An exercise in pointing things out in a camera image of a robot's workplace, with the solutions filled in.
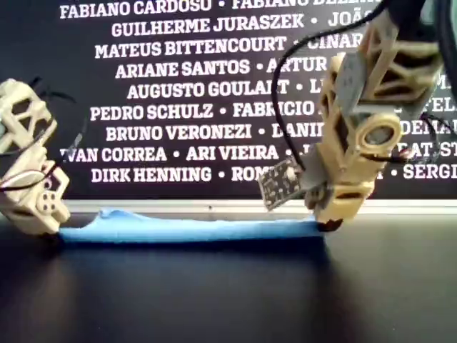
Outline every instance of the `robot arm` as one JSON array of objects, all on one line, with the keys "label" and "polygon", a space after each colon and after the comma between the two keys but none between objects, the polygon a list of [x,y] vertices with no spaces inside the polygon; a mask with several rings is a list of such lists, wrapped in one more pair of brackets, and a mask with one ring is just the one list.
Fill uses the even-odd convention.
[{"label": "robot arm", "polygon": [[44,147],[57,123],[35,91],[13,79],[0,84],[0,109],[0,211],[26,234],[55,234],[70,217],[61,200],[69,178]]},{"label": "robot arm", "polygon": [[401,140],[401,120],[419,119],[436,88],[443,60],[431,5],[389,1],[358,50],[330,60],[320,95],[322,140],[302,164],[288,159],[259,179],[268,210],[304,197],[324,231],[357,215],[386,166],[382,158]]}]

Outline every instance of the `blue cloth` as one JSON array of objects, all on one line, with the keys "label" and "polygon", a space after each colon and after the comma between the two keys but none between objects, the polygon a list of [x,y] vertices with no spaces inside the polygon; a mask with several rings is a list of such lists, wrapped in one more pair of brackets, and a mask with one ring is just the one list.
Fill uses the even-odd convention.
[{"label": "blue cloth", "polygon": [[321,237],[316,222],[304,220],[214,221],[157,219],[117,209],[99,212],[82,228],[62,228],[65,242],[186,243],[240,239]]}]

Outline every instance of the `white stripe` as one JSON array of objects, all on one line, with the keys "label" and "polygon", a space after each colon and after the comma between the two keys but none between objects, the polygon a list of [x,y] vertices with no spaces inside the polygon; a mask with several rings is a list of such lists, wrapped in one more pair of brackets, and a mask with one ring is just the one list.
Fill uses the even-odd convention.
[{"label": "white stripe", "polygon": [[[267,214],[261,200],[66,200],[72,213],[115,208],[144,214]],[[303,201],[292,200],[272,211],[310,214]],[[457,214],[457,200],[367,200],[360,214]]]}]

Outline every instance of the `black tabletop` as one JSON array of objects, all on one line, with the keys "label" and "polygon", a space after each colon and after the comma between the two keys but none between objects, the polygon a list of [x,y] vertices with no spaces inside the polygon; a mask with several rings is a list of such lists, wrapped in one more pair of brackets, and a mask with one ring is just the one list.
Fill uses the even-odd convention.
[{"label": "black tabletop", "polygon": [[49,252],[0,230],[0,342],[455,342],[455,217],[320,239]]}]

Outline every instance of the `wall with names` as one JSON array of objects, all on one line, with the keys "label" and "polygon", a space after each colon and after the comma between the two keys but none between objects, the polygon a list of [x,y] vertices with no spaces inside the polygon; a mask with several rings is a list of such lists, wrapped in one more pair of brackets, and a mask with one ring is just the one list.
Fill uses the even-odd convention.
[{"label": "wall with names", "polygon": [[[89,118],[64,165],[67,199],[258,199],[258,176],[290,155],[269,95],[281,55],[378,2],[16,0],[0,14],[0,77],[40,75],[79,100],[49,103],[59,122],[54,157]],[[322,38],[283,68],[281,112],[302,151],[322,134],[317,99],[328,60],[362,38],[363,29]],[[457,129],[449,89],[442,75],[426,108]],[[421,122],[405,121],[403,131],[399,149],[430,153]],[[437,164],[387,168],[373,198],[454,199],[457,142],[441,148]]]}]

